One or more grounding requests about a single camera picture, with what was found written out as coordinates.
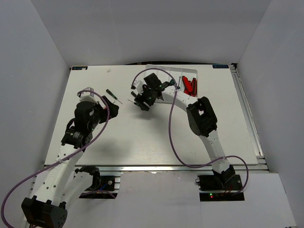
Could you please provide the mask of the red curved utility knife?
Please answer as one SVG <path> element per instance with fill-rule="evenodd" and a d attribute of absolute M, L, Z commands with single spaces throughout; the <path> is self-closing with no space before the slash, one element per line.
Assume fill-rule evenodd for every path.
<path fill-rule="evenodd" d="M 182 76 L 182 81 L 183 81 L 183 84 L 184 84 L 184 93 L 186 93 L 188 95 L 191 95 L 192 91 L 193 91 L 191 81 L 189 81 L 186 76 Z"/>

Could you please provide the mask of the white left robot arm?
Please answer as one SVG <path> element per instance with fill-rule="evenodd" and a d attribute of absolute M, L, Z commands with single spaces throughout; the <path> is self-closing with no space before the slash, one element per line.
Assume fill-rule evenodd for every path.
<path fill-rule="evenodd" d="M 67 210 L 85 190 L 100 189 L 100 172 L 95 166 L 85 165 L 69 181 L 78 160 L 95 138 L 93 131 L 99 124 L 106 125 L 118 115 L 119 106 L 106 96 L 103 105 L 93 94 L 80 93 L 79 103 L 66 125 L 55 165 L 47 166 L 47 177 L 39 189 L 21 204 L 27 222 L 34 227 L 61 228 L 67 219 Z"/>

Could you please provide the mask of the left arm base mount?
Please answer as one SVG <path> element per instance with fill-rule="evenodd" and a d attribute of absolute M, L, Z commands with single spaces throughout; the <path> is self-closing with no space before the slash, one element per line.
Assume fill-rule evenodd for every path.
<path fill-rule="evenodd" d="M 74 178 L 77 174 L 88 173 L 92 176 L 92 185 L 80 196 L 80 199 L 115 199 L 118 195 L 118 177 L 114 175 L 102 175 L 96 166 L 83 166 L 75 169 Z"/>

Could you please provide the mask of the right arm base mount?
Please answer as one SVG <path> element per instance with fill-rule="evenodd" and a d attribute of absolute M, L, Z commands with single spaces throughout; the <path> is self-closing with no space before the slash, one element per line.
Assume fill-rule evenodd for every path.
<path fill-rule="evenodd" d="M 221 201 L 244 201 L 242 181 L 239 175 L 234 176 L 226 184 L 213 175 L 200 175 L 195 179 L 199 186 L 199 199 L 201 202 L 221 202 Z"/>

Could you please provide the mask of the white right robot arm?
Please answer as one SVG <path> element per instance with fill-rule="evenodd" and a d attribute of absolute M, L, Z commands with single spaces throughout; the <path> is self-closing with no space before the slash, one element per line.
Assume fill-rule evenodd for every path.
<path fill-rule="evenodd" d="M 196 98 L 178 89 L 176 80 L 162 82 L 155 73 L 143 80 L 134 79 L 131 89 L 137 90 L 134 101 L 143 111 L 149 111 L 157 100 L 171 104 L 185 111 L 192 132 L 203 142 L 209 155 L 209 165 L 215 176 L 215 185 L 226 189 L 235 176 L 233 165 L 227 160 L 217 131 L 217 117 L 208 98 Z"/>

